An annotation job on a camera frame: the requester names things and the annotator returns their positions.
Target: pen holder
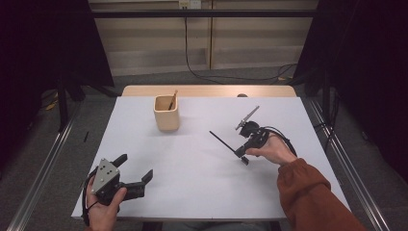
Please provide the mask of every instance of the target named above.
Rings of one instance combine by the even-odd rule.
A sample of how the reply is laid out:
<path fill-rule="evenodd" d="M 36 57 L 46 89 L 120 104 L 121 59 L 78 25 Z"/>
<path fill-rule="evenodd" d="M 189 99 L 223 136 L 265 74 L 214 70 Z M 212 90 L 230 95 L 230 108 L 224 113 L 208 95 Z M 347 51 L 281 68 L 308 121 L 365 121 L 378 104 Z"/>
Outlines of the pen holder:
<path fill-rule="evenodd" d="M 180 127 L 177 97 L 175 97 L 171 108 L 168 109 L 172 98 L 173 95 L 158 95 L 154 100 L 154 117 L 157 127 L 164 132 L 174 131 Z"/>

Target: person's left hand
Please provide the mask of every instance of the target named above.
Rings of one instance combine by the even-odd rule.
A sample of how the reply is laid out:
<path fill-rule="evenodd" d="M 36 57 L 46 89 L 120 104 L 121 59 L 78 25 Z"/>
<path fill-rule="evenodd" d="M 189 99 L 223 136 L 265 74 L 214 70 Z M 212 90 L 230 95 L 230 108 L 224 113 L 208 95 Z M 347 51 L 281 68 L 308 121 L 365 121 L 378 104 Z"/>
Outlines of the person's left hand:
<path fill-rule="evenodd" d="M 87 186 L 87 208 L 98 200 L 96 195 L 90 192 L 94 179 L 94 176 L 90 178 Z M 93 231 L 114 230 L 119 204 L 123 201 L 126 193 L 127 189 L 121 188 L 116 192 L 114 199 L 109 206 L 96 203 L 89 209 L 89 227 Z"/>

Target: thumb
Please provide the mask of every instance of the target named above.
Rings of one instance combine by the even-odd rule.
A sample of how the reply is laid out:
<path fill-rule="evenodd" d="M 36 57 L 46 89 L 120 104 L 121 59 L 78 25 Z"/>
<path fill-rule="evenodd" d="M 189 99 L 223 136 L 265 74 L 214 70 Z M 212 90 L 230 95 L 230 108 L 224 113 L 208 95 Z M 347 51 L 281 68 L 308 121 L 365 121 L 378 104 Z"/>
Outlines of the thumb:
<path fill-rule="evenodd" d="M 117 211 L 117 208 L 119 207 L 119 204 L 123 201 L 123 199 L 125 198 L 125 195 L 127 193 L 127 189 L 126 188 L 120 188 L 115 196 L 114 199 L 112 200 L 111 204 L 109 205 L 110 208 L 114 208 L 115 211 Z"/>
<path fill-rule="evenodd" d="M 248 148 L 246 149 L 246 154 L 251 156 L 263 156 L 263 151 L 258 148 Z"/>

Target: sleeve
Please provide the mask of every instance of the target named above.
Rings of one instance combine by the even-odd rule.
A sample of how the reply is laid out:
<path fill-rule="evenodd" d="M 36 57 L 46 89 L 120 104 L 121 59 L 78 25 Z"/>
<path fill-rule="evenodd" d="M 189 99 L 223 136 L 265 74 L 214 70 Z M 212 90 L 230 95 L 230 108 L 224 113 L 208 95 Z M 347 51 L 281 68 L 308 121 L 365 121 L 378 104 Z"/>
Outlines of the sleeve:
<path fill-rule="evenodd" d="M 330 191 L 324 176 L 303 159 L 280 167 L 277 184 L 293 231 L 366 230 Z"/>

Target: hand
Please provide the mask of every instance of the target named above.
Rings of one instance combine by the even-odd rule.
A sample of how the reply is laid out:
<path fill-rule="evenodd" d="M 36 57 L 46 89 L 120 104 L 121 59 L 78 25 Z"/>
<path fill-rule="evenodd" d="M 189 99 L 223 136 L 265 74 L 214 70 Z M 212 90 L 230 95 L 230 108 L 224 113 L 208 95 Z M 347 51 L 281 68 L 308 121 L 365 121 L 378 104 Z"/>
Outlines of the hand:
<path fill-rule="evenodd" d="M 284 166 L 297 159 L 282 139 L 275 134 L 269 135 L 269 139 L 263 147 L 248 148 L 246 154 L 251 156 L 264 156 L 272 163 L 280 166 Z"/>
<path fill-rule="evenodd" d="M 92 189 L 93 180 L 95 177 L 93 176 L 89 180 L 89 184 L 87 186 L 87 207 L 91 206 L 95 203 L 98 198 L 96 195 L 92 194 L 90 191 Z M 115 222 L 116 222 L 116 215 L 119 208 L 120 202 L 122 202 L 123 198 L 127 193 L 126 188 L 119 189 L 114 199 L 112 200 L 109 206 L 105 206 L 100 203 L 94 204 L 89 209 L 89 227 L 93 230 L 114 230 Z"/>

